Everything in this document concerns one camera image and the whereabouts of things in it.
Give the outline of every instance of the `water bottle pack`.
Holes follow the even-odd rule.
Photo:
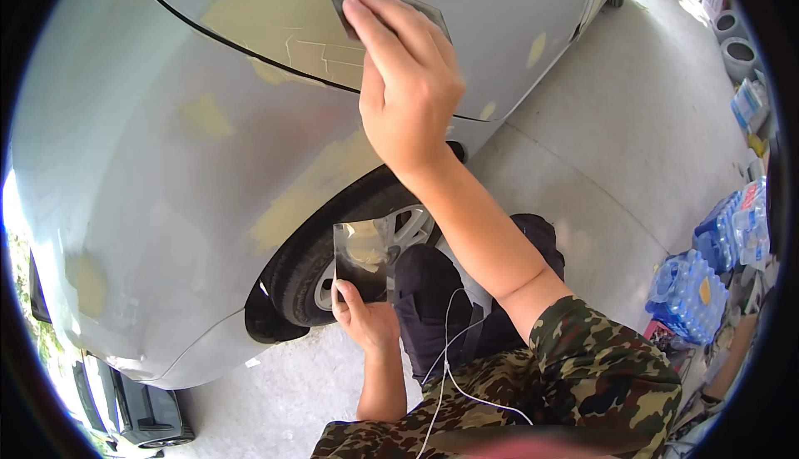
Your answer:
[[[761,270],[771,247],[765,214],[765,185],[765,176],[747,184],[731,219],[741,264]]]
[[[740,204],[742,193],[735,191],[716,204],[710,214],[694,228],[694,249],[716,271],[723,274],[738,260],[738,247],[733,229],[733,214]]]
[[[706,345],[722,324],[729,295],[702,252],[691,249],[663,260],[645,308],[687,342]]]

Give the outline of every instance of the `garage floor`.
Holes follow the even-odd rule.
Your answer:
[[[642,331],[654,266],[743,185],[733,87],[693,0],[605,7],[469,167],[509,213],[555,225],[566,283]],[[362,354],[337,325],[278,345],[181,404],[198,438],[168,457],[307,457],[352,420]],[[407,373],[409,407],[420,400]]]

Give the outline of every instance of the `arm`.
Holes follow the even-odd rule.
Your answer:
[[[545,309],[572,293],[445,143],[464,93],[452,45],[399,0],[345,0],[344,8],[367,49],[360,110],[369,141],[527,339]]]
[[[396,422],[407,413],[407,397],[394,307],[385,302],[364,304],[355,286],[344,280],[334,282],[331,297],[335,319],[364,349],[364,388],[355,416],[359,421]]]
[[[407,413],[400,344],[383,354],[366,354],[364,388],[355,417],[359,421],[397,422]]]

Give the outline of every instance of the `knee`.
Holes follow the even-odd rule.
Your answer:
[[[529,231],[543,232],[554,237],[554,226],[542,216],[530,213],[517,213],[511,215],[511,220],[525,235]]]
[[[421,263],[430,263],[441,258],[449,261],[447,256],[431,244],[414,244],[408,247],[403,254],[397,258],[396,266],[415,266]]]

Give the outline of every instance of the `car door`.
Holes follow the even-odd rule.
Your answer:
[[[330,0],[162,0],[206,32],[328,84],[360,88],[364,48]],[[456,114],[502,119],[566,49],[589,0],[421,0],[444,15],[466,81]]]

